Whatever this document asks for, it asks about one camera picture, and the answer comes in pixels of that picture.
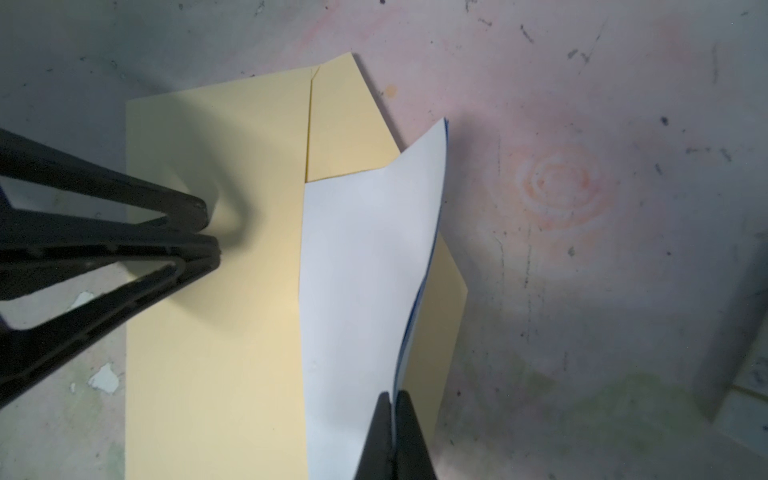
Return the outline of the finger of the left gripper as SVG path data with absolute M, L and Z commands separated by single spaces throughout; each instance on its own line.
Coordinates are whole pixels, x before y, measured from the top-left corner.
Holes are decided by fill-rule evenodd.
M 2 249 L 2 406 L 213 272 L 220 256 L 215 238 L 179 232 Z
M 160 212 L 162 223 L 199 232 L 209 224 L 206 203 L 193 195 L 90 163 L 8 130 L 1 131 L 1 175 Z

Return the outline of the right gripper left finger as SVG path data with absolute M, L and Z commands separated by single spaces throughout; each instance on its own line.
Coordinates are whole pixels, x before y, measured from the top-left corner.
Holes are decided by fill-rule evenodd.
M 390 395 L 379 395 L 360 456 L 355 480 L 390 480 L 394 475 Z

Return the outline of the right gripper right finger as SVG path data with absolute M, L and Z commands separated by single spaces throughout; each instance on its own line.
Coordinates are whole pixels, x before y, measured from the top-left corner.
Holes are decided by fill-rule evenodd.
M 405 390 L 398 392 L 395 401 L 394 478 L 437 480 L 411 397 Z

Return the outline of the yellow envelope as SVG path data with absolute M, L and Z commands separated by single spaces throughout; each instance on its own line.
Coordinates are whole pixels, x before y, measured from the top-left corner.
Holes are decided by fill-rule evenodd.
M 299 313 L 307 184 L 400 150 L 351 54 L 132 100 L 132 175 L 202 198 L 219 267 L 127 327 L 130 479 L 312 479 Z M 399 385 L 431 440 L 467 299 L 437 229 Z

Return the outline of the white letter blue border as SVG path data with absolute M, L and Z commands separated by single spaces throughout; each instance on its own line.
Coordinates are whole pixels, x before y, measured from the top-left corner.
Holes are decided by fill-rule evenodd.
M 448 123 L 389 165 L 307 184 L 299 313 L 308 475 L 350 479 L 403 374 L 432 260 Z

